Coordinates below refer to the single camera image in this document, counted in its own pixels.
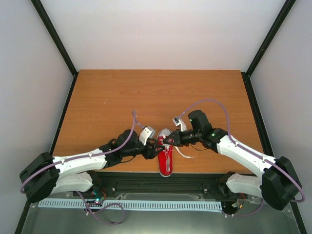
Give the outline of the white shoelace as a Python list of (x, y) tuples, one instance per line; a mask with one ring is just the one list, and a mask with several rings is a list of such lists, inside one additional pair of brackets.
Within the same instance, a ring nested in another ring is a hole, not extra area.
[[(169, 157), (169, 153), (170, 153), (171, 145), (165, 144), (164, 146), (165, 146), (165, 150), (164, 150), (164, 152), (165, 152), (165, 170), (166, 170), (166, 172), (169, 172), (170, 171), (170, 162), (171, 162), (170, 157)], [(187, 158), (187, 159), (194, 158), (194, 157), (187, 156), (187, 155), (183, 154), (179, 150), (179, 148), (176, 146), (175, 146), (175, 149), (184, 158)]]

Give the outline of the red canvas sneaker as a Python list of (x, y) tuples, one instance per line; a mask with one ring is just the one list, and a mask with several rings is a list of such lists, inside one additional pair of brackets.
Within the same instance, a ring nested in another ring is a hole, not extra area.
[(158, 144), (165, 148), (158, 154), (159, 173), (163, 177), (169, 177), (173, 172), (173, 146), (163, 144), (163, 139), (171, 134), (171, 130), (164, 128), (157, 136)]

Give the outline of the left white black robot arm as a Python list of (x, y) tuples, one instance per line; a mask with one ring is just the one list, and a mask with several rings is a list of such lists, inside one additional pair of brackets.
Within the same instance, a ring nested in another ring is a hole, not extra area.
[(72, 156), (41, 153), (20, 172), (20, 192), (31, 203), (59, 192), (79, 191), (97, 196), (101, 192), (101, 183), (93, 179), (89, 171), (113, 167), (129, 156), (142, 155), (145, 159), (153, 159), (165, 149), (145, 133), (142, 131), (138, 135), (127, 129), (99, 148)]

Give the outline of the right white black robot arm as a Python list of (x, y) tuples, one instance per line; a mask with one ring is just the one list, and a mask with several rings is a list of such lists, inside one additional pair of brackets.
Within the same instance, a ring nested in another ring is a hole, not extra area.
[(214, 128), (205, 113), (195, 110), (189, 113), (192, 125), (185, 129), (185, 123), (178, 117), (174, 123), (180, 128), (163, 139), (163, 144), (183, 147), (201, 143), (204, 148), (227, 156), (253, 173), (234, 173), (225, 180), (226, 189), (231, 193), (243, 193), (262, 198), (276, 210), (283, 210), (303, 189), (290, 160), (263, 154), (235, 139), (227, 131)]

